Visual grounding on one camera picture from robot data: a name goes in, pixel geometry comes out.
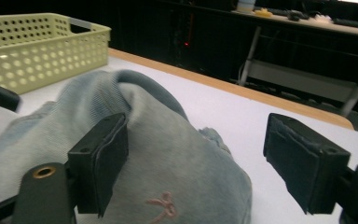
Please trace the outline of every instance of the pink embroidery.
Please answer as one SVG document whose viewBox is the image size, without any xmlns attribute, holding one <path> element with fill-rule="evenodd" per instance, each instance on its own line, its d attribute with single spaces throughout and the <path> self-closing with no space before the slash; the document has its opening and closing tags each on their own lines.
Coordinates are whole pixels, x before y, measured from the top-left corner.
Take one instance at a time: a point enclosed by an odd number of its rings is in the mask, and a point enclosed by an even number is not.
<svg viewBox="0 0 358 224">
<path fill-rule="evenodd" d="M 161 205 L 164 207 L 164 211 L 162 211 L 161 214 L 158 215 L 158 217 L 154 218 L 150 223 L 156 224 L 159 223 L 163 218 L 173 218 L 176 217 L 176 210 L 173 206 L 172 200 L 171 200 L 171 194 L 169 192 L 162 193 L 162 200 L 161 199 L 150 199 L 147 200 L 147 203 L 155 204 L 155 205 Z"/>
</svg>

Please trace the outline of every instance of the perforated basket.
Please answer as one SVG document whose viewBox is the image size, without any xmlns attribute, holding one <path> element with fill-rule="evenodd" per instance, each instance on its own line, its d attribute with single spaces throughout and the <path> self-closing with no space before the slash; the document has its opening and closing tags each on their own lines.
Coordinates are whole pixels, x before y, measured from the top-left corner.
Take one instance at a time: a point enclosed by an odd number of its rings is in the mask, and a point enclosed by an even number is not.
<svg viewBox="0 0 358 224">
<path fill-rule="evenodd" d="M 53 13 L 0 16 L 0 86 L 21 94 L 106 65 L 109 32 Z"/>
</svg>

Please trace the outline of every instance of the metal table leg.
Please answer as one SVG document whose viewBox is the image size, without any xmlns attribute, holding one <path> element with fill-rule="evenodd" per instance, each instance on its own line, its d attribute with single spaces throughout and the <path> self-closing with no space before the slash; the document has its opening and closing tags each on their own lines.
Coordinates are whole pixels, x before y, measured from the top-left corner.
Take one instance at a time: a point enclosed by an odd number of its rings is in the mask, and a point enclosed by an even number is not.
<svg viewBox="0 0 358 224">
<path fill-rule="evenodd" d="M 252 59 L 253 59 L 253 56 L 255 54 L 255 47 L 257 46 L 258 37 L 260 37 L 260 33 L 261 33 L 261 27 L 257 26 L 257 28 L 255 29 L 254 38 L 252 40 L 252 46 L 251 46 L 251 48 L 249 50 L 249 54 L 248 54 L 248 57 L 246 59 L 245 66 L 243 67 L 243 70 L 242 70 L 241 79 L 240 79 L 240 82 L 239 82 L 240 86 L 245 85 L 246 78 L 248 77 L 249 69 L 250 69 L 251 64 L 252 64 Z"/>
</svg>

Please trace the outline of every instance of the light blue cloth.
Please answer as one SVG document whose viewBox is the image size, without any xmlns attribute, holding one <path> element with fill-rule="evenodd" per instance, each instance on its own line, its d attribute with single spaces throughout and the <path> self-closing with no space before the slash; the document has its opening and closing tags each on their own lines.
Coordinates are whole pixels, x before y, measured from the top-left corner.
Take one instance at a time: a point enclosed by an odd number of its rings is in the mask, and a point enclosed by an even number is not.
<svg viewBox="0 0 358 224">
<path fill-rule="evenodd" d="M 180 104 L 140 73 L 91 72 L 72 80 L 57 102 L 12 122 L 0 136 L 0 197 L 17 194 L 36 165 L 67 152 L 100 119 L 124 112 L 130 156 L 103 218 L 78 223 L 250 222 L 252 187 L 213 129 L 196 130 Z"/>
</svg>

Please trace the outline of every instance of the table edge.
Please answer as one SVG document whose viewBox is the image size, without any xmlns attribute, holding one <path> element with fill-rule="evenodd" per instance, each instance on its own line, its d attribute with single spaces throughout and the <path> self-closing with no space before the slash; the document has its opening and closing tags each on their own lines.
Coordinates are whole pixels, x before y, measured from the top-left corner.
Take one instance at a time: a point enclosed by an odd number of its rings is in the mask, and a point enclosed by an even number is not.
<svg viewBox="0 0 358 224">
<path fill-rule="evenodd" d="M 195 72 L 187 71 L 182 68 L 174 67 L 168 65 L 166 63 L 160 63 L 157 61 L 153 61 L 150 59 L 146 59 L 141 56 L 133 55 L 121 50 L 117 49 L 109 49 L 109 56 L 116 57 L 131 63 L 138 63 L 140 65 L 150 67 L 153 69 L 157 69 L 162 72 L 166 72 L 178 77 L 186 78 L 188 80 L 192 80 L 195 82 L 199 82 L 201 84 L 207 85 L 209 87 L 216 88 L 221 91 L 230 92 L 241 97 L 245 97 L 251 100 L 255 100 L 257 102 L 272 105 L 278 107 L 280 109 L 288 110 L 303 116 L 307 116 L 313 119 L 318 119 L 321 121 L 329 122 L 335 124 L 340 127 L 344 127 L 350 130 L 354 130 L 353 125 L 346 118 L 334 114 L 331 112 L 323 111 L 321 109 L 317 109 L 308 105 L 302 105 L 296 102 L 292 102 L 289 100 L 285 100 L 283 98 L 279 98 L 273 95 L 266 94 L 260 91 L 254 91 L 239 85 L 235 85 L 232 83 L 228 83 L 222 80 L 218 80 L 213 77 L 207 77 L 205 75 L 201 75 Z"/>
</svg>

